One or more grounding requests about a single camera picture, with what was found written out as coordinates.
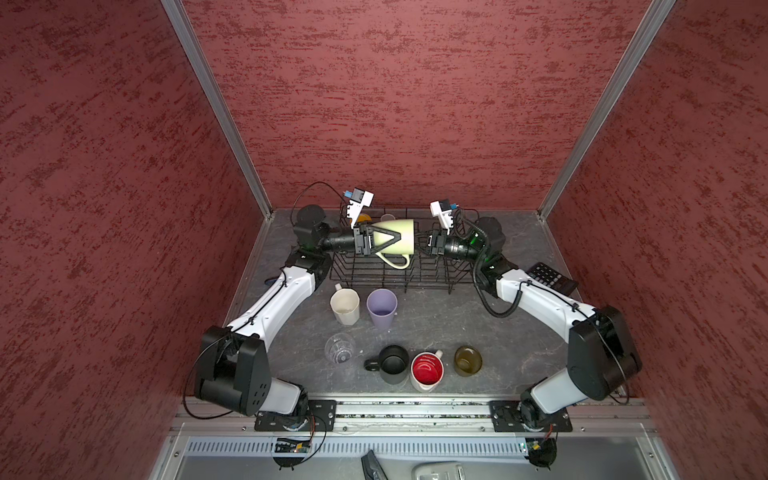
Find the pale green mug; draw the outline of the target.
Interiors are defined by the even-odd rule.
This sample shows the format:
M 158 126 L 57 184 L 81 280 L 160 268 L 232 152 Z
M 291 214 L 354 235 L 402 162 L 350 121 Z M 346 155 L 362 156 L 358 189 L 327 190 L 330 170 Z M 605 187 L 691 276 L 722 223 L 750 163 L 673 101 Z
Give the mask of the pale green mug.
M 415 226 L 411 219 L 388 220 L 373 224 L 375 255 L 393 269 L 410 266 L 415 253 Z

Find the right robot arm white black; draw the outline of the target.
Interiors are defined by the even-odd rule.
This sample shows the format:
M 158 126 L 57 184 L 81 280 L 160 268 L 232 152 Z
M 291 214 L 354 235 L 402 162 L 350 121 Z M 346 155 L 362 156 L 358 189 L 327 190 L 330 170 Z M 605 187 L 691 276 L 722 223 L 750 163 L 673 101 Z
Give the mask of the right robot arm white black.
M 521 394 L 518 421 L 525 429 L 546 429 L 571 405 L 612 397 L 640 373 L 642 360 L 618 309 L 577 301 L 510 262 L 502 253 L 506 237 L 496 218 L 464 224 L 459 234 L 446 229 L 420 234 L 417 247 L 432 257 L 467 263 L 472 285 L 491 316 L 505 319 L 522 310 L 568 346 L 565 367 Z

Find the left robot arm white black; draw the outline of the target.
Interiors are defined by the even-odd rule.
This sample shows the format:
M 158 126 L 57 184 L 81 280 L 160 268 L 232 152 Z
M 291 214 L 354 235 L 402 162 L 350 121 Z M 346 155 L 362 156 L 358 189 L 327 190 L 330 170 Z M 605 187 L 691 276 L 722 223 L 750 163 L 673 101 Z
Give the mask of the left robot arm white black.
M 275 415 L 280 426 L 299 431 L 313 425 L 306 390 L 270 372 L 268 350 L 282 326 L 326 278 L 337 253 L 409 258 L 415 249 L 411 219 L 362 222 L 361 211 L 373 195 L 354 189 L 341 194 L 348 204 L 338 227 L 326 221 L 322 207 L 310 204 L 291 216 L 297 245 L 269 290 L 225 327 L 213 326 L 203 335 L 200 353 L 185 383 L 196 398 L 224 408 L 226 413 Z

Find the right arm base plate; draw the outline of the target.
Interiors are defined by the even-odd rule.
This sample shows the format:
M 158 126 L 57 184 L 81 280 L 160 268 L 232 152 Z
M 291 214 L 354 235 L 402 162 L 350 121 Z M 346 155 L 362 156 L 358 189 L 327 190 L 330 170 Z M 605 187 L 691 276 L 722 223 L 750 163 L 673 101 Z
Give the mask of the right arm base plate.
M 570 433 L 573 426 L 565 408 L 544 413 L 532 400 L 494 400 L 488 403 L 489 416 L 497 433 Z

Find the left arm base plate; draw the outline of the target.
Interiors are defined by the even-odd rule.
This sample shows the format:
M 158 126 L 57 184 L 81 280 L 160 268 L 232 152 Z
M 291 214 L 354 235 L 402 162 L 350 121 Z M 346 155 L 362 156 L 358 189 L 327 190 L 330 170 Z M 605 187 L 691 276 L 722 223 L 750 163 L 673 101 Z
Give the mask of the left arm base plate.
M 254 430 L 273 433 L 312 433 L 333 430 L 337 409 L 335 400 L 309 400 L 305 406 L 307 411 L 304 415 L 290 416 L 259 411 L 255 417 Z

